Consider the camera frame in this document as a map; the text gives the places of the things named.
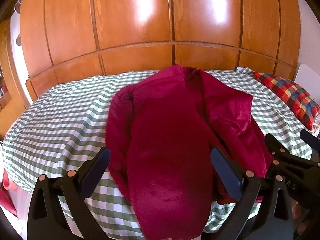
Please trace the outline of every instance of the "white wall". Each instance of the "white wall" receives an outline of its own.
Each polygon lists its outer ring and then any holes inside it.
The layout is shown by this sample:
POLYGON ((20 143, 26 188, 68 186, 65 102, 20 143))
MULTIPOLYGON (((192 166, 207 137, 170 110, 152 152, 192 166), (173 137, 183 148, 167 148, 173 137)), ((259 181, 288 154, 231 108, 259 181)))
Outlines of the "white wall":
POLYGON ((320 23, 305 0, 298 0, 301 22, 300 51, 295 82, 320 104, 320 23))
POLYGON ((24 56, 22 52, 22 46, 18 46, 16 43, 17 37, 20 34, 20 15, 17 12, 11 16, 10 19, 10 36, 11 36, 11 49, 13 54, 13 60, 16 65, 18 77, 22 86, 24 93, 30 104, 33 103, 28 89, 26 87, 26 80, 29 78, 26 62, 24 61, 24 56))

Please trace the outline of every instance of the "colorful checkered pillow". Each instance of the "colorful checkered pillow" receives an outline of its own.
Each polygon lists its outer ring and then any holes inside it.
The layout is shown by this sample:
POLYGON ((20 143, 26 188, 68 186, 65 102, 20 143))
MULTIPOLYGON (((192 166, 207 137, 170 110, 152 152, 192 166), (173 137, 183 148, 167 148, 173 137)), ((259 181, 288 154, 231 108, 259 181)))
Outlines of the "colorful checkered pillow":
POLYGON ((272 74, 254 72, 253 76, 280 97, 305 127, 312 130, 320 107, 303 87, 272 74))

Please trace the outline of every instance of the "gingham bedsheet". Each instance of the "gingham bedsheet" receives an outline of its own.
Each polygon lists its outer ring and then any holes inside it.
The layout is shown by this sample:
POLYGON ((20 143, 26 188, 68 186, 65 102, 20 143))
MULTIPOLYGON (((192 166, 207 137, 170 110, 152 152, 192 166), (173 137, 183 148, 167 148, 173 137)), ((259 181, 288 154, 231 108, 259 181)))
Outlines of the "gingham bedsheet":
MULTIPOLYGON (((257 82, 249 69, 241 72, 208 71, 226 85, 253 95, 252 116, 264 134, 272 133, 292 154, 310 158, 311 148, 299 138, 304 126, 293 112, 271 90, 257 82)), ((154 73, 156 71, 95 76, 51 88, 25 111, 5 137, 3 159, 9 176, 32 193, 40 174, 54 178, 68 170, 77 170, 104 145, 114 94, 154 73)), ((64 198, 60 198, 60 202, 63 212, 71 218, 64 198)), ((144 239, 130 202, 121 195, 108 170, 85 202, 109 237, 144 239)), ((234 205, 213 202, 204 232, 217 231, 234 205)), ((256 204, 251 216, 258 209, 256 204)))

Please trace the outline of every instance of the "screw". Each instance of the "screw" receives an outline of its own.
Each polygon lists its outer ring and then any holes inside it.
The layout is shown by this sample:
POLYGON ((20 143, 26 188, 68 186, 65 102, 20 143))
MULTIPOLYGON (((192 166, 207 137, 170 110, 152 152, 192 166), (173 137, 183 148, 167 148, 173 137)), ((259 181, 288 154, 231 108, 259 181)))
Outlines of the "screw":
POLYGON ((68 177, 73 177, 76 174, 75 170, 68 171, 68 177))
POLYGON ((249 178, 253 178, 254 173, 252 171, 246 171, 245 174, 247 175, 247 177, 249 178))
POLYGON ((276 175, 276 180, 281 182, 283 180, 283 178, 280 175, 276 175))
POLYGON ((43 181, 45 179, 45 175, 44 174, 40 175, 38 179, 39 181, 43 181))

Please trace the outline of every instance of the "maroon garment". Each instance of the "maroon garment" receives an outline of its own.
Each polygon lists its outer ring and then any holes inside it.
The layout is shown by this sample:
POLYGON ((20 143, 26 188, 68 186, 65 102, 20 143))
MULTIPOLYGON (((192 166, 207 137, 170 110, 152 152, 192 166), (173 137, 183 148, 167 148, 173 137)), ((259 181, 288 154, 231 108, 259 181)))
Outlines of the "maroon garment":
POLYGON ((235 202, 212 167, 212 148, 265 176, 272 157, 251 104, 251 95, 179 65, 114 96, 106 128, 109 171, 147 240, 193 239, 206 225, 212 198, 235 202))

